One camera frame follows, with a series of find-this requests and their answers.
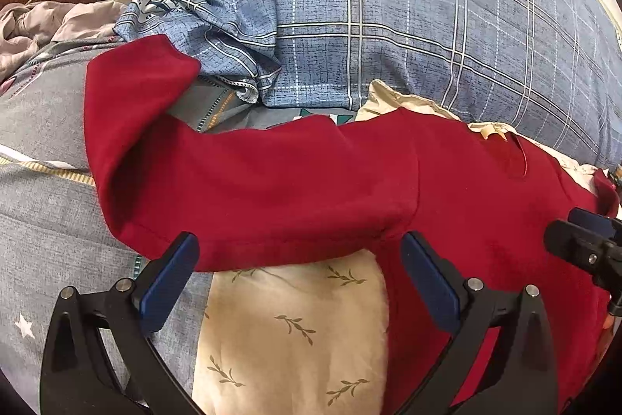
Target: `white star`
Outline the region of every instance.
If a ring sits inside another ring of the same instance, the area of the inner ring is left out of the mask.
[[[15,325],[19,327],[19,330],[22,332],[22,337],[30,336],[32,339],[35,339],[35,335],[30,330],[32,327],[32,322],[28,322],[24,316],[20,313],[19,322],[15,322]]]

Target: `cream fabric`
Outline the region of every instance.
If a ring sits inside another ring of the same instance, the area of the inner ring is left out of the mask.
[[[0,82],[51,41],[112,36],[126,8],[115,1],[7,4],[0,10]]]
[[[192,398],[207,415],[376,415],[388,299],[374,255],[215,273]]]

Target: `folded cloth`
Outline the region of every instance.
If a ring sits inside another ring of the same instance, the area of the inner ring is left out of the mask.
[[[125,9],[115,1],[7,4],[0,10],[0,81],[51,41],[112,36]]]
[[[617,214],[618,197],[602,172],[594,196],[514,133],[508,141],[484,139],[465,124],[405,108],[343,126],[309,116],[268,130],[202,135],[165,114],[199,69],[162,36],[89,63],[86,155],[115,237],[154,258],[179,231],[191,231],[201,247],[200,271],[312,263],[368,249],[383,270],[390,305],[388,415],[447,341],[401,265],[400,239],[418,230],[464,276],[499,290],[540,287],[560,404],[577,394],[608,297],[589,275],[548,254],[543,233],[573,207]],[[464,171],[450,178],[457,161]],[[317,329],[313,340],[321,339],[330,337]],[[493,345],[489,336],[458,399],[477,387]],[[362,366],[359,378],[367,375],[372,371]]]
[[[203,83],[195,81],[193,87]],[[356,121],[400,106],[460,120],[435,102],[400,94],[380,80],[371,82],[368,97]],[[269,114],[282,111],[271,109]],[[307,115],[303,110],[298,118]],[[337,125],[344,123],[340,118],[351,117],[332,116]],[[484,139],[498,134],[507,140],[506,133],[516,134],[502,123],[468,127]],[[597,194],[596,167],[541,148],[579,185]],[[454,177],[459,179],[462,170],[456,161]],[[201,325],[192,398],[206,414],[215,415],[330,415],[336,406],[341,414],[376,415],[386,379],[388,312],[384,278],[368,250],[328,262],[216,272]],[[285,328],[292,331],[284,339],[280,332]],[[330,339],[316,339],[318,329]],[[601,336],[600,354],[606,345]],[[270,367],[257,371],[257,364]],[[359,378],[362,364],[374,376]],[[223,382],[229,370],[231,376]],[[251,381],[241,385],[241,378]]]

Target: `bedding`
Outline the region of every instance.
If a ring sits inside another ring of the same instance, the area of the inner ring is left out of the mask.
[[[166,34],[201,61],[201,75],[247,102],[356,110],[381,79],[467,122],[504,122],[581,163],[612,166],[622,157],[616,8],[606,0],[136,0],[115,30],[126,41]]]
[[[342,126],[309,116],[267,130],[203,135],[166,114],[199,68],[161,35],[112,49],[88,65],[86,154],[115,238],[154,258],[179,231],[192,231],[200,246],[197,271],[313,263],[368,249],[387,289],[386,384],[371,361],[353,363],[357,377],[374,379],[364,391],[382,384],[381,413],[391,415],[448,338],[402,267],[400,241],[416,230],[465,277],[477,275],[494,290],[539,287],[556,351],[559,406],[579,392],[592,370],[609,298],[590,275],[550,255],[543,237],[551,221],[567,218],[574,207],[616,216],[620,202],[602,171],[595,173],[595,196],[555,158],[514,133],[485,137],[462,122],[405,108]],[[457,178],[449,177],[458,164]],[[328,348],[333,321],[316,318],[317,326],[307,327],[314,322],[287,315],[285,307],[285,298],[277,298],[274,305],[254,306],[254,313],[271,322],[272,333],[274,320],[301,319],[308,344]],[[317,334],[311,340],[312,330]],[[266,392],[265,366],[260,353],[252,353],[259,336],[251,337],[241,356],[233,337],[228,346],[213,348],[214,365],[244,365],[222,388],[222,413],[250,408],[247,395],[259,399],[262,392],[270,406],[278,398],[282,406],[297,402],[292,396],[302,376],[276,371],[275,378],[289,378],[292,389]],[[494,342],[487,336],[484,349]],[[234,363],[233,357],[243,359]],[[307,357],[301,370],[330,372],[310,375],[316,385],[342,367],[334,354],[324,361]],[[475,391],[486,363],[480,354],[459,399]],[[317,395],[303,397],[316,406]],[[254,406],[254,413],[270,410]]]
[[[86,65],[119,41],[52,43],[0,90],[0,368],[39,413],[38,382],[47,326],[58,292],[108,290],[122,277],[136,277],[145,260],[107,229],[86,160],[83,101]],[[231,89],[203,81],[171,108],[202,132],[265,128],[309,114],[353,121],[342,109],[249,109],[227,97]],[[195,273],[166,326],[154,336],[173,375],[190,393],[198,336],[211,274]],[[16,325],[29,326],[23,334]],[[110,336],[104,336],[107,345]],[[115,347],[109,347],[121,381],[128,378]]]
[[[124,10],[115,1],[7,4],[0,9],[0,84],[50,42],[113,37]]]

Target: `gray bedsheet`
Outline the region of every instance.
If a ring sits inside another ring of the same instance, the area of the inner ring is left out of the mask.
[[[104,50],[79,46],[79,51],[72,48],[22,68],[0,96],[0,368],[37,412],[45,337],[59,291],[70,284],[82,293],[106,291],[119,278],[133,276],[137,257],[110,235],[93,186],[7,163],[20,160],[20,155],[10,155],[11,149],[35,160],[62,161],[88,175],[82,123],[85,70]],[[229,94],[234,93],[228,88],[198,81],[171,112],[200,132],[207,127],[222,132],[269,127],[313,111],[225,103]],[[339,123],[354,115],[341,109],[322,113],[334,114]],[[211,274],[193,274],[166,326],[154,336],[156,348],[188,392],[210,284]],[[16,325],[21,318],[31,324],[30,333],[23,335]],[[110,350],[120,380],[127,380],[118,352]]]

